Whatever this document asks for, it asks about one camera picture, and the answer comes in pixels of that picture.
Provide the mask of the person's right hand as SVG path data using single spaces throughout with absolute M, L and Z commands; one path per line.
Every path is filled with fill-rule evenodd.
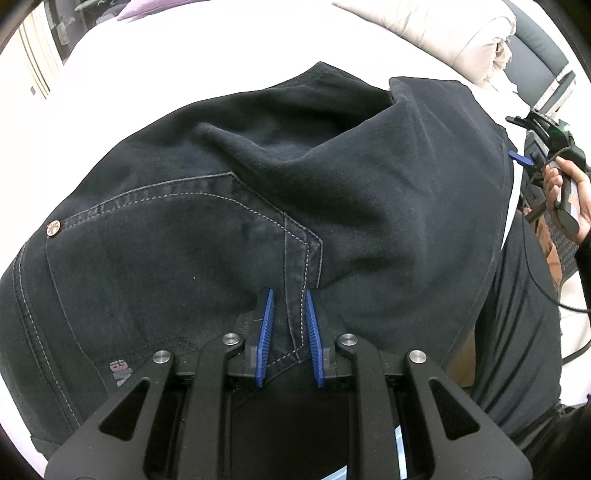
M 590 232 L 590 178 L 571 160 L 558 156 L 556 167 L 547 165 L 544 171 L 543 188 L 546 193 L 547 210 L 553 223 L 570 241 L 581 245 Z M 561 224 L 556 209 L 556 202 L 561 193 L 564 176 L 567 175 L 575 183 L 578 192 L 578 232 L 570 233 Z

